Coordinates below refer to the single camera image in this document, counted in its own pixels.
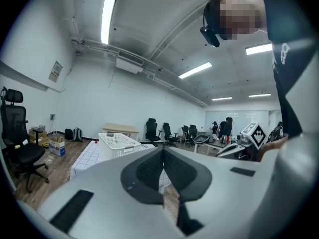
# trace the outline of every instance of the white wall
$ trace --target white wall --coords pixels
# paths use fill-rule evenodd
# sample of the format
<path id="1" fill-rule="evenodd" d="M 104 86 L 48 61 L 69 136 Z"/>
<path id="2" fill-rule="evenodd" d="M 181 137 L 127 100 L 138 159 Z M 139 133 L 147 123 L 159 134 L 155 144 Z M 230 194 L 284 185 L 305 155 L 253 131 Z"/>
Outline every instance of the white wall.
<path id="1" fill-rule="evenodd" d="M 233 117 L 233 135 L 238 134 L 250 122 L 257 121 L 262 125 L 266 134 L 273 130 L 270 125 L 269 111 L 280 110 L 277 93 L 271 97 L 246 98 L 241 102 L 233 100 L 216 101 L 215 105 L 204 108 L 205 129 L 211 127 L 213 121 L 219 124 L 226 117 Z"/>
<path id="2" fill-rule="evenodd" d="M 59 0 L 31 0 L 12 26 L 0 60 L 23 75 L 61 91 L 74 51 L 59 15 Z M 48 79 L 58 61 L 63 69 L 57 83 Z"/>
<path id="3" fill-rule="evenodd" d="M 60 131 L 79 127 L 84 137 L 98 138 L 110 122 L 135 126 L 138 140 L 144 140 L 148 118 L 157 120 L 158 130 L 168 122 L 171 133 L 181 132 L 183 125 L 204 126 L 203 108 L 141 75 L 115 68 L 113 62 L 76 58 L 64 89 L 57 114 Z"/>
<path id="4" fill-rule="evenodd" d="M 215 105 L 205 108 L 205 111 L 249 111 L 249 110 L 280 110 L 279 100 L 276 93 L 273 97 L 251 99 L 248 101 L 234 102 L 234 101 L 216 101 Z"/>
<path id="5" fill-rule="evenodd" d="M 45 125 L 47 131 L 53 131 L 54 123 L 50 121 L 50 114 L 55 114 L 58 108 L 60 93 L 50 89 L 26 76 L 18 73 L 0 61 L 0 87 L 21 91 L 23 103 L 15 104 L 24 106 L 26 119 L 29 121 L 26 126 L 29 130 L 32 126 Z M 0 146 L 5 148 L 0 137 Z"/>

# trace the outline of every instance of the vr headset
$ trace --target vr headset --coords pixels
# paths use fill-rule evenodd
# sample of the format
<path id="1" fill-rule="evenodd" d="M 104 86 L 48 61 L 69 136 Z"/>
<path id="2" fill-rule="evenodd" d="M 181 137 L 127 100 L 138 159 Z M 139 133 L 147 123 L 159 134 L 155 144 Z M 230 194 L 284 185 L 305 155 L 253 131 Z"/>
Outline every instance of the vr headset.
<path id="1" fill-rule="evenodd" d="M 203 27 L 200 28 L 200 32 L 205 37 L 206 41 L 215 48 L 219 47 L 220 45 L 216 36 L 217 34 L 223 40 L 229 39 L 226 35 L 225 29 L 220 27 L 219 4 L 220 0 L 211 0 L 206 4 L 203 15 Z"/>

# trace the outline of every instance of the fluorescent ceiling light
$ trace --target fluorescent ceiling light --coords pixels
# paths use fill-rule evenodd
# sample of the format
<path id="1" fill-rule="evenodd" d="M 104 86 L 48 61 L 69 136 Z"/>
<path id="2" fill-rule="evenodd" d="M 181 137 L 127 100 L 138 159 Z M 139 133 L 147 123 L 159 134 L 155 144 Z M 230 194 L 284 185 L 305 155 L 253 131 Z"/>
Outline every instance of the fluorescent ceiling light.
<path id="1" fill-rule="evenodd" d="M 226 99 L 233 99 L 232 97 L 228 97 L 228 98 L 214 98 L 212 99 L 213 101 L 218 101 L 218 100 L 226 100 Z"/>
<path id="2" fill-rule="evenodd" d="M 102 25 L 101 25 L 101 42 L 109 44 L 110 25 L 115 0 L 104 0 Z"/>
<path id="3" fill-rule="evenodd" d="M 271 96 L 271 94 L 259 94 L 259 95 L 249 95 L 250 98 L 256 98 L 256 97 L 268 97 Z"/>
<path id="4" fill-rule="evenodd" d="M 246 54 L 251 55 L 251 54 L 271 51 L 271 50 L 273 50 L 273 47 L 271 44 L 264 44 L 264 45 L 260 45 L 256 47 L 246 48 Z"/>
<path id="5" fill-rule="evenodd" d="M 190 76 L 190 75 L 192 75 L 192 74 L 198 73 L 199 71 L 204 70 L 204 69 L 209 68 L 209 67 L 211 67 L 211 63 L 207 62 L 206 64 L 203 64 L 203 65 L 201 65 L 201 66 L 198 66 L 198 67 L 196 67 L 196 68 L 194 68 L 194 69 L 192 69 L 192 70 L 190 70 L 190 71 L 188 71 L 188 72 L 186 72 L 186 73 L 180 75 L 179 77 L 180 77 L 181 79 L 184 79 L 184 78 L 186 78 L 187 76 Z"/>

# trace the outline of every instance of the gray backpack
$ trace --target gray backpack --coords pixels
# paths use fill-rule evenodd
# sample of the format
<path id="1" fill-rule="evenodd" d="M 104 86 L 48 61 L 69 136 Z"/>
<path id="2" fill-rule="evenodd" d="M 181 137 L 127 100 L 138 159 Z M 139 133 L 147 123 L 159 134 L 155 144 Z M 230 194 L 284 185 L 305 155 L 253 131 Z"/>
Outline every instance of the gray backpack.
<path id="1" fill-rule="evenodd" d="M 73 141 L 83 141 L 82 140 L 82 130 L 76 127 L 73 129 Z"/>

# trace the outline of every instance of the plastic basket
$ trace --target plastic basket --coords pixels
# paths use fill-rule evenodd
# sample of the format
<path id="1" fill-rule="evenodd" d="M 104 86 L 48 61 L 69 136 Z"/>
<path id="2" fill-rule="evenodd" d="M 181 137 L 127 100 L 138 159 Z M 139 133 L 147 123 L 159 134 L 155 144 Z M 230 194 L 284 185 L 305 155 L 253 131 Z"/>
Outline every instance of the plastic basket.
<path id="1" fill-rule="evenodd" d="M 103 161 L 140 150 L 141 143 L 122 133 L 99 133 L 100 156 Z"/>

